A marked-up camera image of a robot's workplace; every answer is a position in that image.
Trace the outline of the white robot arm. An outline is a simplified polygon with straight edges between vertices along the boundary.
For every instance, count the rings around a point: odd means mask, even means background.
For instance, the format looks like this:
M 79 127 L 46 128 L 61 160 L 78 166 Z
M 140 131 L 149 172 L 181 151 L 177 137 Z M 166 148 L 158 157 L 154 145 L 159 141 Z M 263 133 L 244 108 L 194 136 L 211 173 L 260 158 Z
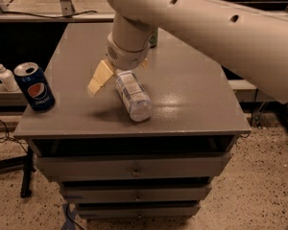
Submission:
M 288 105 L 288 16 L 221 0 L 107 0 L 115 11 L 106 56 L 138 67 L 161 28 Z

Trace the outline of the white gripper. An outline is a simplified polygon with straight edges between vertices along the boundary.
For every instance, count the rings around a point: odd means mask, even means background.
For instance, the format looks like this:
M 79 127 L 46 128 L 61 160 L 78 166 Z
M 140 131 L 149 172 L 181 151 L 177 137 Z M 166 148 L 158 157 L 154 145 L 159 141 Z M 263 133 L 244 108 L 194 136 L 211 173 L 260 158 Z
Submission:
M 146 56 L 150 50 L 150 44 L 147 44 L 143 50 L 130 52 L 120 48 L 113 40 L 112 34 L 108 35 L 106 46 L 107 59 L 103 59 L 98 64 L 92 79 L 87 86 L 87 92 L 94 96 L 106 85 L 114 75 L 114 68 L 120 70 L 131 70 L 140 65 L 143 69 L 149 68 Z

